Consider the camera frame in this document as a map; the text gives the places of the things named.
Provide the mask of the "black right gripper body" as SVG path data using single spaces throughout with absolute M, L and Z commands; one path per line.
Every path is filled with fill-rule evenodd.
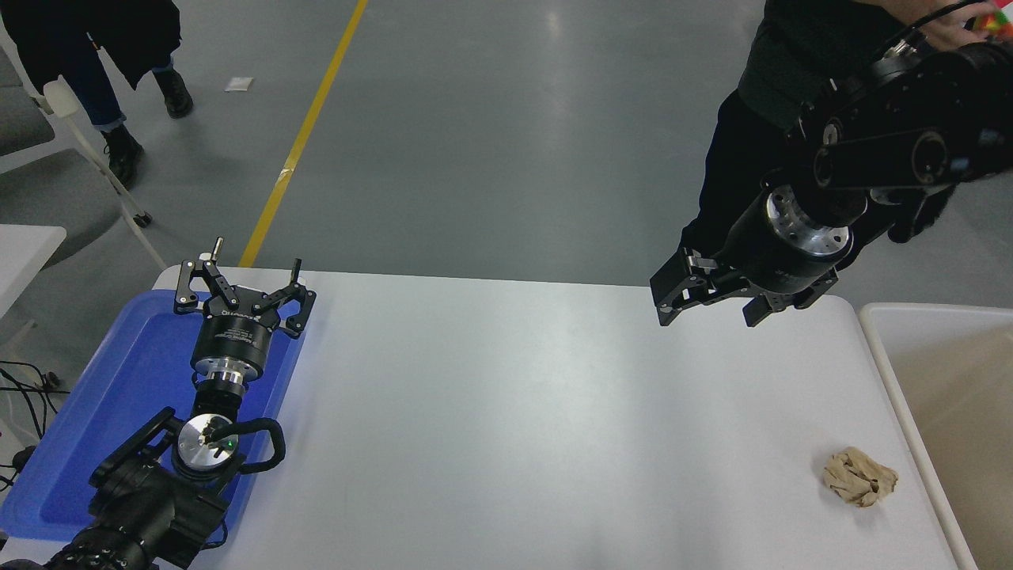
M 758 295 L 814 302 L 837 280 L 840 230 L 803 212 L 793 194 L 764 194 L 732 226 L 714 260 L 713 302 Z

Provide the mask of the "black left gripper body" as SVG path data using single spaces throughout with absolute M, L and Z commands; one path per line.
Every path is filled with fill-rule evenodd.
M 212 361 L 238 361 L 243 374 L 263 374 L 279 315 L 276 310 L 255 315 L 267 295 L 259 291 L 238 291 L 239 306 L 232 308 L 222 296 L 210 296 L 203 303 L 203 316 L 192 353 L 192 368 L 209 374 Z

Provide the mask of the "person's hand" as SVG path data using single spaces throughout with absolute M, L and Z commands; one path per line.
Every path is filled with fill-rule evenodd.
M 1010 44 L 1011 32 L 978 26 L 978 19 L 1004 14 L 995 1 L 927 1 L 926 14 L 914 29 L 938 50 L 955 50 L 967 44 Z

